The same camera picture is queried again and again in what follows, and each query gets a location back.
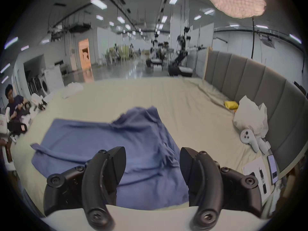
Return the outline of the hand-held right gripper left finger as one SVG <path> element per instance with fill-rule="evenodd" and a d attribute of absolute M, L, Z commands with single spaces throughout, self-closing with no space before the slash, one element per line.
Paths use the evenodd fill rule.
<path fill-rule="evenodd" d="M 115 221 L 106 206 L 116 205 L 117 187 L 125 167 L 125 147 L 115 147 L 98 151 L 85 166 L 50 175 L 44 192 L 45 216 L 82 208 L 93 229 L 113 230 Z"/>

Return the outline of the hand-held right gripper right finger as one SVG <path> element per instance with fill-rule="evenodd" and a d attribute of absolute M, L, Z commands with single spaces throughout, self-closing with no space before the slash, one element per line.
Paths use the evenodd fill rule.
<path fill-rule="evenodd" d="M 223 209 L 261 217 L 261 193 L 254 174 L 220 167 L 206 151 L 189 147 L 180 150 L 180 170 L 188 187 L 189 206 L 198 207 L 190 221 L 193 231 L 211 230 Z"/>

